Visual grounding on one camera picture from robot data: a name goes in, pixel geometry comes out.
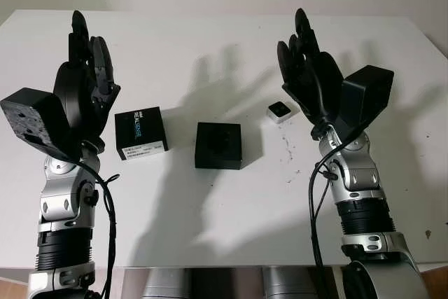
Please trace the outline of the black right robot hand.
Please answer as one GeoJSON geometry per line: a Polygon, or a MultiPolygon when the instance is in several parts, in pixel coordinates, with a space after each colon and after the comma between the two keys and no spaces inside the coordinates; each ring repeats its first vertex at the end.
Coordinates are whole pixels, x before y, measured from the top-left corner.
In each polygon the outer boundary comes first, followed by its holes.
{"type": "Polygon", "coordinates": [[[277,43],[282,88],[298,103],[312,125],[334,121],[340,107],[343,76],[332,55],[320,50],[302,8],[295,13],[295,33],[277,43]]]}

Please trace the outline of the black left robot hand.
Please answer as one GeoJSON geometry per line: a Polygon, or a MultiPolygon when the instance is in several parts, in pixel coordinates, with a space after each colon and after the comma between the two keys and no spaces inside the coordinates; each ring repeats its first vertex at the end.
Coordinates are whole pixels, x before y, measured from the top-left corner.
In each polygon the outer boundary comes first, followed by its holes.
{"type": "Polygon", "coordinates": [[[58,69],[53,93],[59,97],[69,126],[82,144],[104,152],[101,134],[120,86],[106,41],[90,36],[83,14],[75,10],[69,34],[69,59],[58,69]]]}

